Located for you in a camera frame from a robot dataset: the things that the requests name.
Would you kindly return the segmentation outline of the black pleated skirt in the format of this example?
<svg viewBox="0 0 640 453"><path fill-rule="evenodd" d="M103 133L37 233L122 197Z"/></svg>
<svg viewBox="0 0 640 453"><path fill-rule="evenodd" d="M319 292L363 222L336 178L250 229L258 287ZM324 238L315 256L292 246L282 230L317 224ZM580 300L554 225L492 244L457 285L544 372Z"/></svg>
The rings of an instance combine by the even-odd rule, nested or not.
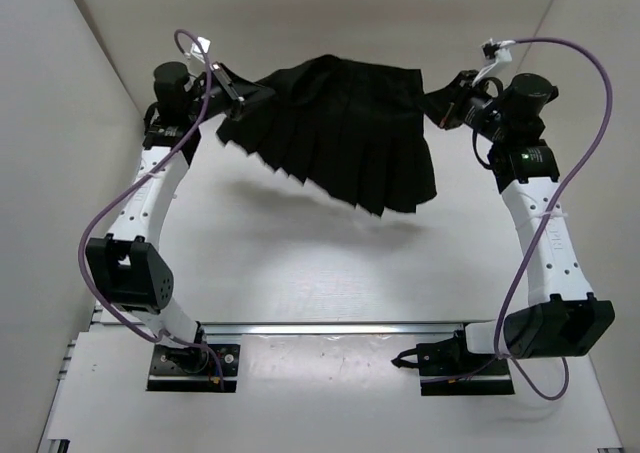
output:
<svg viewBox="0 0 640 453"><path fill-rule="evenodd" d="M223 144L376 216L413 213L436 197L420 70L323 55L259 83L274 96L224 120Z"/></svg>

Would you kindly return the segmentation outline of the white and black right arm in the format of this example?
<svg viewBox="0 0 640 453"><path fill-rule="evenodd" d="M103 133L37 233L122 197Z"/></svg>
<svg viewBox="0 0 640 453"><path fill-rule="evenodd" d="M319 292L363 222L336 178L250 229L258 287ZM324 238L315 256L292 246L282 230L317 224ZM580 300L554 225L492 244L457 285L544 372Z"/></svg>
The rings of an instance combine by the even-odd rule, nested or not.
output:
<svg viewBox="0 0 640 453"><path fill-rule="evenodd" d="M559 194L564 184L542 139L542 109L558 96L546 78L523 73L508 86L460 72L446 87L426 93L420 107L435 125L461 125L491 143L488 170L508 208L523 253L519 276L528 305L502 306L492 322L468 323L450 339L417 346L417 366L445 380L514 359L581 357L615 319L613 305L596 298L574 252Z"/></svg>

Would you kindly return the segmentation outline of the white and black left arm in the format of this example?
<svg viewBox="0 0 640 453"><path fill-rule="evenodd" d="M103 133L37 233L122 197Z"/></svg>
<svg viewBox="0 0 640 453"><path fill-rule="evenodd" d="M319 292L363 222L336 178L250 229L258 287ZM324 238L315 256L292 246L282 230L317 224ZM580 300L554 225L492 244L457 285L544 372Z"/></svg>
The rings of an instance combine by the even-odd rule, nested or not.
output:
<svg viewBox="0 0 640 453"><path fill-rule="evenodd" d="M160 252L162 228L201 139L202 122L244 103L240 78L214 62L194 74L181 62L153 72L156 100L144 116L132 184L82 233L80 272L97 302L120 324L160 349L188 375L224 377L202 324L174 297L175 276Z"/></svg>

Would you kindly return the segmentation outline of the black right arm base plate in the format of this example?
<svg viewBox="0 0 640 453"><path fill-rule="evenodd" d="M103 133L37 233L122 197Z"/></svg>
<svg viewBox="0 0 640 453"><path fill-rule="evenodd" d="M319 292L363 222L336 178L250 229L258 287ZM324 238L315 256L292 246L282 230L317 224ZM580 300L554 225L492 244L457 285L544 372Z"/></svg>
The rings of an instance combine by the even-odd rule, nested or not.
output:
<svg viewBox="0 0 640 453"><path fill-rule="evenodd" d="M454 338L417 347L423 397L508 396L515 393L506 360L470 353Z"/></svg>

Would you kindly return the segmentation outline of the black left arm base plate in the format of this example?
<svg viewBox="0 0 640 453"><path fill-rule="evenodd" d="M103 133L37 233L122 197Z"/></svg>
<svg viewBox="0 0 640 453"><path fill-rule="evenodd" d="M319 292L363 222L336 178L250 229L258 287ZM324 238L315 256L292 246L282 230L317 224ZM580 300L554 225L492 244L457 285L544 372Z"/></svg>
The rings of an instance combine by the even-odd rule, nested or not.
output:
<svg viewBox="0 0 640 453"><path fill-rule="evenodd" d="M150 392L235 393L240 365L240 344L209 344L220 361L222 373L210 353L157 345L148 370Z"/></svg>

